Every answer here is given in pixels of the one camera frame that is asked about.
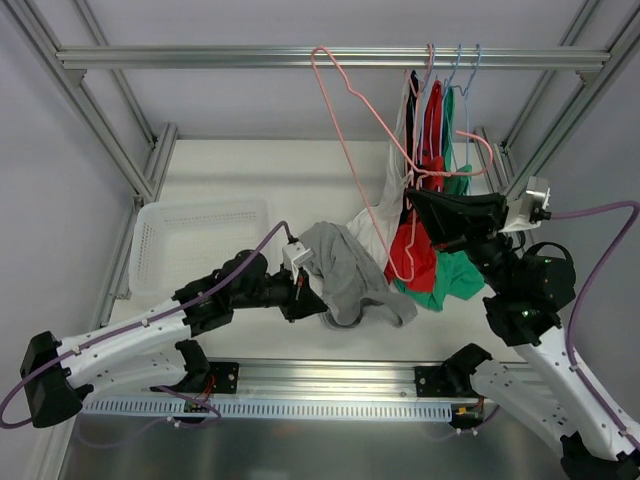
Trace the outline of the grey tank top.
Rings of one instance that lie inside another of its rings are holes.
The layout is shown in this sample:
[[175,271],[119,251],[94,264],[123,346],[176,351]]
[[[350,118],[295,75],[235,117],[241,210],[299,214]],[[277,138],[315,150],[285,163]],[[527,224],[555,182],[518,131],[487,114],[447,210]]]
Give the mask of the grey tank top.
[[367,318],[399,328],[418,311],[413,300],[393,292],[382,269],[347,227],[316,222],[299,236],[313,256],[305,263],[322,281],[321,298],[328,305],[325,322],[335,329],[353,329]]

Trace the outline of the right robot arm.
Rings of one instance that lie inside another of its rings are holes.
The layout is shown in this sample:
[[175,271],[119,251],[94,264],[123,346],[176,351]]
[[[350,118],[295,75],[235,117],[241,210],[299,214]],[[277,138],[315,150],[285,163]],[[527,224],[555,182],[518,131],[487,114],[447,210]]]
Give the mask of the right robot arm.
[[508,202],[500,194],[457,196],[412,189],[407,194],[435,250],[463,253],[492,296],[484,300],[491,331],[540,376],[542,395],[516,378],[476,344],[418,380],[419,395],[490,400],[543,440],[572,479],[635,479],[639,475],[639,425],[609,395],[574,346],[560,311],[578,308],[586,288],[576,283],[566,249],[543,254],[535,244],[523,254],[511,233],[551,218],[547,191]]

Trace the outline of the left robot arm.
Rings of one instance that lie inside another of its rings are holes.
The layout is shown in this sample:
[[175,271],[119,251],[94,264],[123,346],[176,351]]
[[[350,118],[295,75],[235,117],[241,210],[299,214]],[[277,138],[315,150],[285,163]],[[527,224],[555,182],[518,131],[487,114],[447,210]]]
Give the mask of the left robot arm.
[[264,255],[243,250],[114,327],[61,340],[49,331],[32,337],[20,366],[29,424],[58,425],[98,399],[137,387],[199,390],[210,366],[196,339],[228,325],[238,309],[277,308],[290,323],[326,312],[304,268],[312,250],[296,242],[282,254],[274,274]]

